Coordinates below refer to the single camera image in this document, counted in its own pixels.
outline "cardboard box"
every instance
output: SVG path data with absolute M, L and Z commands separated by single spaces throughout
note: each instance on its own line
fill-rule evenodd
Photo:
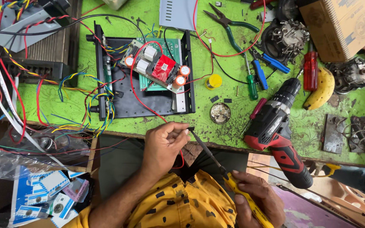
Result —
M 365 45 L 365 0 L 298 0 L 323 62 L 344 62 Z

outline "hand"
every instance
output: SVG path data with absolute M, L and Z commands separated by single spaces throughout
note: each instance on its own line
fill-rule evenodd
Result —
M 250 194 L 257 206 L 267 215 L 275 228 L 281 227 L 285 221 L 284 202 L 274 192 L 271 186 L 262 178 L 245 172 L 233 170 L 232 175 L 241 181 L 238 187 Z M 247 199 L 242 194 L 236 194 L 235 205 L 239 227 L 262 228 L 261 224 L 252 217 Z
M 188 123 L 168 122 L 146 132 L 142 170 L 160 179 L 174 164 L 177 154 L 191 137 Z

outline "yellow soldering iron handle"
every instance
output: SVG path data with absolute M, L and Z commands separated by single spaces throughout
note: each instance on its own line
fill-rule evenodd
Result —
M 263 228 L 274 228 L 271 222 L 267 219 L 267 216 L 260 210 L 256 203 L 251 199 L 250 195 L 246 192 L 239 190 L 237 184 L 239 181 L 232 176 L 230 172 L 227 173 L 228 179 L 223 175 L 223 179 L 229 185 L 229 187 L 235 192 L 244 195 L 249 202 L 251 213 L 257 219 L 257 221 L 263 226 Z

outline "bolt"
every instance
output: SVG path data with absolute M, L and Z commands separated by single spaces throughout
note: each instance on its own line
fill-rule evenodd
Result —
M 109 20 L 109 17 L 108 16 L 106 16 L 105 19 L 109 22 L 109 24 L 112 25 L 112 22 Z
M 206 31 L 204 31 L 204 32 L 200 35 L 200 37 L 201 37 L 201 36 L 203 36 L 203 35 L 205 35 L 205 34 L 206 34 Z

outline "red and black drill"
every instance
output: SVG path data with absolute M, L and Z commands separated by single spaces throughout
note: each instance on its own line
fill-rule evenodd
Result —
M 286 80 L 270 101 L 267 101 L 245 133 L 244 141 L 263 151 L 271 147 L 272 154 L 285 176 L 296 188 L 312 186 L 311 174 L 291 144 L 290 108 L 301 88 L 297 78 Z

